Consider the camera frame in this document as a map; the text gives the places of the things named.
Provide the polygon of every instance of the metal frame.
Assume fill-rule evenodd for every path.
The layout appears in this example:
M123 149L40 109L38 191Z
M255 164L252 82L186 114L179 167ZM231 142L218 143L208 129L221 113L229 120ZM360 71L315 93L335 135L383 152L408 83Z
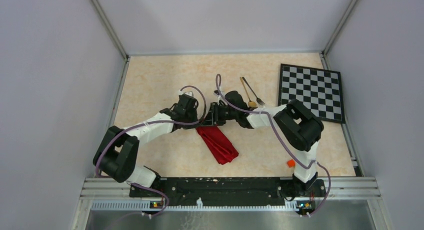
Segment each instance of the metal frame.
M102 7L98 0L90 0L96 11L104 29L108 33L114 46L117 48L121 56L124 58L124 68L122 75L119 80L118 89L115 95L115 101L113 109L108 120L107 125L113 125L115 120L116 111L121 98L122 89L124 86L130 57L126 53L122 43L120 42L115 30L107 19ZM359 0L351 0L347 7L343 17L339 24L334 30L330 40L326 44L323 51L320 53L320 58L324 69L330 70L329 63L327 61L327 55L330 52L335 40L340 35L343 27L350 18L353 10L357 6ZM349 125L346 117L346 124L342 124L343 133L350 151L352 158L352 164L356 169L359 170L360 175L363 175L361 166L362 162L357 154L355 148L356 145L352 140ZM324 180L325 185L328 185L327 178L321 178ZM377 230L380 229L392 229L392 224L389 218L389 214L385 208L380 190L377 185L377 181L374 177L332 177L331 178L331 191L330 196L327 200L367 200L368 205L372 214L372 218ZM118 200L118 201L134 201L139 202L139 199L129 197L130 186L126 183L117 183L110 178L87 178L84 182L78 206L74 215L73 227L74 230L82 230L86 228L87 221L89 219L90 210L94 203L101 200ZM202 210L203 206L197 208L191 208L190 210Z

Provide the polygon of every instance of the red towel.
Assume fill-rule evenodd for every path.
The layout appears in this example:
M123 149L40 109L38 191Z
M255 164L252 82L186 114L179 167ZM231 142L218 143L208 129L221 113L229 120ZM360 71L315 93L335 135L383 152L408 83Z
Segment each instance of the red towel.
M203 138L203 141L219 164L224 165L227 162L231 162L239 155L230 140L217 126L201 126L197 127L196 131Z

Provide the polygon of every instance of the folded red cloth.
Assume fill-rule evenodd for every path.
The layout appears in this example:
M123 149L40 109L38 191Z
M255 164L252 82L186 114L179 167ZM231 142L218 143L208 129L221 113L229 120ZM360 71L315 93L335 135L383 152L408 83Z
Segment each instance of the folded red cloth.
M219 164L231 162L239 155L239 152L231 144L230 140L217 126L201 126L196 128L209 150Z

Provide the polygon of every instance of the chessboard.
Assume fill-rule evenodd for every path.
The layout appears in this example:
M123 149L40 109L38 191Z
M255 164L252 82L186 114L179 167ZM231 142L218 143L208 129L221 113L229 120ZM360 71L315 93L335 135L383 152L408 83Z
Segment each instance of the chessboard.
M301 101L324 121L345 122L340 72L281 64L278 105Z

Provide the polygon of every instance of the white wall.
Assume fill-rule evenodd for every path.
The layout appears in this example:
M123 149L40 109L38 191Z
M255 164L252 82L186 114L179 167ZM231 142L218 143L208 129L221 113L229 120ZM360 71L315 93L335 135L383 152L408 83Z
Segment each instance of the white wall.
M424 224L423 13L424 0L361 0L329 55L363 168L395 229Z
M68 229L123 60L89 0L0 12L0 228Z
M321 51L351 0L99 0L133 54Z

